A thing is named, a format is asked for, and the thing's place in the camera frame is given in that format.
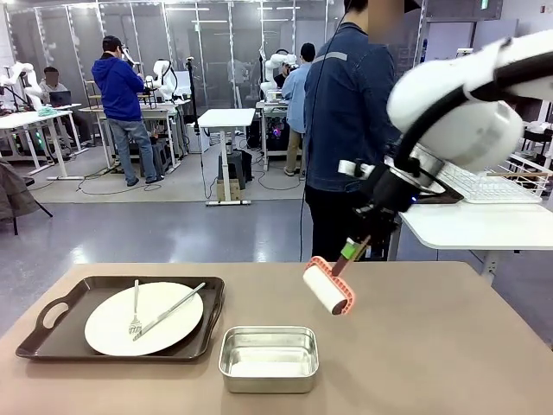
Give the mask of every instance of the shoe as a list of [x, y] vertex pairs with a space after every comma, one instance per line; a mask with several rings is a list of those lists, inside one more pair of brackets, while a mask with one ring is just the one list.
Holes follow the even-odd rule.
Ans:
[[160, 182], [164, 178], [165, 178], [165, 176], [158, 176], [154, 180], [147, 180], [146, 184], [154, 184], [154, 183]]
[[127, 188], [132, 188], [137, 183], [138, 183], [138, 177], [135, 177], [135, 180], [133, 180], [132, 182], [127, 182]]

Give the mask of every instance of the brown tabletop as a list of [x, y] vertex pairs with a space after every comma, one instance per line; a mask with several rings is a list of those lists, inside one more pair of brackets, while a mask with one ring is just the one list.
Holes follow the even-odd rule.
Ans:
[[[78, 265], [0, 340], [0, 413], [550, 415], [553, 354], [468, 265], [354, 264], [349, 316], [331, 316], [300, 264]], [[39, 311], [93, 275], [215, 276], [226, 303], [196, 364], [37, 363], [14, 352]], [[303, 325], [321, 367], [306, 395], [233, 395], [218, 369], [235, 325]]]

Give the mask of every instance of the floor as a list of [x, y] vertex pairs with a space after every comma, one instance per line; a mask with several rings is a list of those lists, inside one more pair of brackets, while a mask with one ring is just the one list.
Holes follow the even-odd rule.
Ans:
[[[301, 201], [257, 201], [242, 207], [203, 203], [49, 204], [19, 220], [20, 236], [0, 223], [0, 335], [73, 264], [94, 262], [297, 261]], [[310, 253], [308, 209], [303, 259]], [[470, 252], [436, 252], [402, 231], [399, 260], [460, 260], [480, 269]], [[553, 342], [550, 252], [507, 252], [493, 288]]]
[[[243, 192], [244, 200], [301, 199], [303, 182], [298, 176], [288, 177], [283, 173], [284, 161], [273, 161], [269, 170], [263, 171], [263, 160], [258, 151], [250, 151], [255, 179], [249, 182]], [[123, 174], [109, 173], [100, 178], [79, 182], [48, 182], [47, 177], [57, 176], [59, 167], [53, 166], [34, 175], [35, 185], [31, 188], [35, 198], [43, 203], [99, 203], [99, 202], [144, 202], [144, 201], [205, 201], [216, 200], [216, 186], [212, 185], [218, 174], [219, 147], [211, 147], [204, 153], [204, 177], [201, 175], [201, 159], [198, 154], [185, 156], [181, 166], [160, 186], [144, 186], [144, 179], [131, 190], [126, 187]], [[20, 174], [25, 175], [34, 167], [32, 164], [14, 165]], [[66, 163], [70, 176], [89, 176], [106, 167], [102, 147], [89, 149]]]

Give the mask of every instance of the khaki pants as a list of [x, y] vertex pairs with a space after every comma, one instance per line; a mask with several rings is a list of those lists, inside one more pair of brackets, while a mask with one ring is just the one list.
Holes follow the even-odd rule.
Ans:
[[[303, 134], [301, 134], [300, 132], [294, 131], [290, 128], [288, 152], [286, 154], [286, 170], [289, 173], [294, 173], [294, 171], [296, 171], [297, 150], [300, 147], [302, 136]], [[306, 154], [306, 149], [303, 149], [301, 173], [305, 170], [305, 154]]]

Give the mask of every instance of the man in blue jacket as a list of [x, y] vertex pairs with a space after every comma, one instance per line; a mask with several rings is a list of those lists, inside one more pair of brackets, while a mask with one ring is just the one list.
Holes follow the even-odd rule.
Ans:
[[[305, 200], [313, 219], [313, 255], [335, 261], [364, 206], [360, 183], [338, 173], [340, 160], [374, 164], [399, 139], [386, 111], [395, 70], [378, 44], [414, 0], [344, 0], [345, 16], [334, 38], [314, 59], [306, 79], [308, 170]], [[371, 255], [383, 256], [383, 247]]]
[[[305, 101], [305, 79], [308, 76], [311, 62], [315, 58], [315, 46], [313, 43], [304, 43], [300, 51], [302, 65], [291, 72], [283, 85], [283, 97], [287, 99], [288, 110], [286, 112], [286, 122], [290, 126], [288, 141], [288, 152], [286, 154], [286, 167], [284, 173], [287, 176], [293, 176], [296, 172], [297, 149], [305, 133], [305, 123], [303, 121], [303, 104]], [[305, 155], [302, 153], [301, 177], [305, 175]]]
[[163, 180], [154, 167], [154, 152], [149, 134], [142, 121], [142, 112], [137, 94], [144, 91], [142, 78], [132, 67], [122, 60], [123, 44], [115, 36], [106, 36], [102, 41], [104, 53], [94, 62], [92, 75], [102, 92], [104, 114], [110, 124], [119, 160], [124, 170], [127, 186], [138, 183], [138, 178], [130, 162], [129, 140], [132, 138], [140, 148], [140, 157], [146, 175], [146, 184]]

